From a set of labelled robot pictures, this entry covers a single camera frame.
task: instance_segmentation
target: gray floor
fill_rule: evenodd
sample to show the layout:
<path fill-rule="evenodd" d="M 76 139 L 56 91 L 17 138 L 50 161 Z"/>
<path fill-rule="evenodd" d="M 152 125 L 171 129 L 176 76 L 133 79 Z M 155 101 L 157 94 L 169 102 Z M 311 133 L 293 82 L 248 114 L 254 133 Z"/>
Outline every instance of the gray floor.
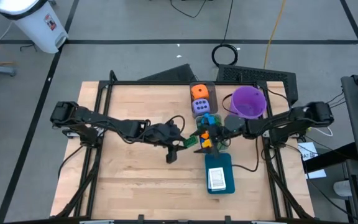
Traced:
<path fill-rule="evenodd" d="M 55 11 L 65 24 L 74 0 L 57 1 Z M 195 14 L 202 1 L 174 1 L 184 11 Z M 210 55 L 216 44 L 181 44 L 182 39 L 221 39 L 230 6 L 228 0 L 208 1 L 196 19 L 174 11 L 169 0 L 107 1 L 79 0 L 69 30 L 71 40 L 156 40 L 176 39 L 171 44 L 67 44 L 58 62 L 39 119 L 30 151 L 6 221 L 47 218 L 57 184 L 57 170 L 63 160 L 67 140 L 52 130 L 48 121 L 59 100 L 76 100 L 81 82 L 105 80 L 113 69 L 120 80 L 137 80 L 189 63 L 202 80 L 214 80 L 217 68 Z M 347 0 L 358 25 L 358 1 Z M 227 39 L 269 39 L 281 1 L 234 0 Z M 0 35 L 9 21 L 0 15 Z M 27 40 L 13 26 L 5 40 Z M 288 0 L 275 39 L 357 40 L 341 2 Z M 35 107 L 40 97 L 53 55 L 19 51 L 19 44 L 2 44 L 0 62 L 15 61 L 17 76 L 0 75 L 0 206 L 12 171 L 22 149 Z M 237 65 L 262 68 L 266 45 L 234 44 L 239 48 Z M 230 51 L 219 50 L 222 63 L 232 60 Z M 299 102 L 327 101 L 341 91 L 340 78 L 358 74 L 358 44 L 274 44 L 267 68 L 295 72 Z M 310 136 L 330 147 L 353 141 L 346 106 L 333 109 L 333 138 L 310 132 Z M 316 183 L 329 195 L 332 180 L 341 176 L 341 167 L 328 171 L 327 179 Z M 322 220 L 346 221 L 347 217 L 310 188 L 316 216 Z M 342 200 L 336 200 L 344 206 Z"/>

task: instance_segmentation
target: wooden table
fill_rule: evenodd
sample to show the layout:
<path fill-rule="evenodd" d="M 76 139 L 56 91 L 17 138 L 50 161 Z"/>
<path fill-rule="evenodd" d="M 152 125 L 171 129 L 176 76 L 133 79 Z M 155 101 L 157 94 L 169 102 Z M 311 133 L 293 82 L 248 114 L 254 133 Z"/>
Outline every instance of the wooden table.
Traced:
<path fill-rule="evenodd" d="M 98 82 L 83 82 L 78 103 L 94 108 Z M 282 82 L 268 82 L 270 90 L 285 95 Z M 238 86 L 216 86 L 218 113 L 224 118 L 222 99 Z M 269 94 L 274 114 L 288 110 L 285 99 Z M 180 114 L 186 119 L 184 137 L 196 130 L 191 115 L 190 91 L 184 85 L 117 85 L 113 86 L 109 116 L 117 119 L 150 119 L 152 124 L 164 123 Z M 297 147 L 295 140 L 287 144 Z M 68 140 L 65 156 L 79 146 L 79 139 Z M 116 133 L 107 132 L 95 193 L 93 219 L 136 220 L 144 214 L 148 220 L 274 220 L 265 161 L 259 160 L 257 172 L 233 167 L 236 192 L 230 195 L 210 195 L 206 191 L 204 155 L 194 154 L 198 146 L 178 152 L 178 160 L 165 163 L 166 149 L 148 144 L 126 144 Z M 259 156 L 263 149 L 259 138 Z M 233 164 L 253 169 L 256 163 L 255 140 L 232 139 L 228 153 Z M 299 152 L 281 149 L 282 161 L 290 192 L 310 215 L 314 215 Z M 56 215 L 76 192 L 85 150 L 64 166 L 58 181 L 51 215 Z M 280 209 L 285 216 L 282 195 Z M 88 192 L 85 193 L 81 214 L 85 214 Z"/>

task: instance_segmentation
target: black metal frame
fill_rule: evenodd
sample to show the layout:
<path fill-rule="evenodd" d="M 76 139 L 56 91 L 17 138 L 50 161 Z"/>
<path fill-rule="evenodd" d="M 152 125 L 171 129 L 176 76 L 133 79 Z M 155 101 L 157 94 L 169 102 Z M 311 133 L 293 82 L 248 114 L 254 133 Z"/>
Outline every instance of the black metal frame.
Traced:
<path fill-rule="evenodd" d="M 96 102 L 95 102 L 94 110 L 99 111 L 100 106 L 101 106 L 101 98 L 103 95 L 103 91 L 105 88 L 107 88 L 103 114 L 108 115 L 113 85 L 189 85 L 191 82 L 193 82 L 193 81 L 185 81 L 185 82 L 184 81 L 118 81 L 117 78 L 115 77 L 114 73 L 111 72 L 110 80 L 99 81 L 98 93 L 96 95 Z M 266 82 L 242 82 L 242 81 L 239 81 L 239 82 L 214 82 L 214 83 L 215 83 L 215 85 L 252 85 L 254 87 L 261 86 L 263 89 L 264 95 L 266 96 L 266 99 L 268 101 L 267 114 L 268 114 L 268 116 L 273 116 L 272 108 L 271 108 L 271 104 L 270 104 L 269 93 L 266 88 L 267 87 Z M 270 149 L 269 145 L 270 144 L 269 144 L 268 138 L 263 139 L 263 145 L 264 145 L 265 152 L 267 152 L 265 154 L 266 159 L 270 159 L 270 153 L 269 153 L 269 149 Z M 102 144 L 96 148 L 96 156 L 101 155 L 102 148 L 103 148 Z M 90 160 L 91 160 L 92 150 L 93 150 L 92 148 L 86 149 L 80 184 L 82 184 L 85 181 L 85 178 L 87 176 L 89 164 L 90 164 Z M 275 153 L 276 153 L 276 163 L 277 163 L 277 169 L 278 169 L 279 176 L 281 178 L 281 181 L 284 183 L 284 185 L 287 186 L 280 150 L 275 149 Z M 91 218 L 92 210 L 93 210 L 93 201 L 94 201 L 94 195 L 95 195 L 95 191 L 96 191 L 97 179 L 98 179 L 98 175 L 96 174 L 95 177 L 93 178 L 93 180 L 91 181 L 91 187 L 89 190 L 89 197 L 88 197 L 87 208 L 86 208 L 86 216 L 90 217 L 90 218 Z M 275 219 L 277 220 L 278 218 L 281 218 L 280 205 L 278 203 L 278 197 L 277 197 L 277 190 L 276 190 L 275 181 L 273 180 L 273 178 L 269 175 L 268 179 L 269 179 L 270 193 L 272 196 L 274 215 L 275 215 Z M 81 197 L 75 207 L 75 211 L 74 211 L 75 217 L 80 216 L 82 202 L 83 202 L 83 200 Z M 291 206 L 285 197 L 284 197 L 284 203 L 285 203 L 285 211 L 287 214 L 287 218 L 293 218 Z"/>

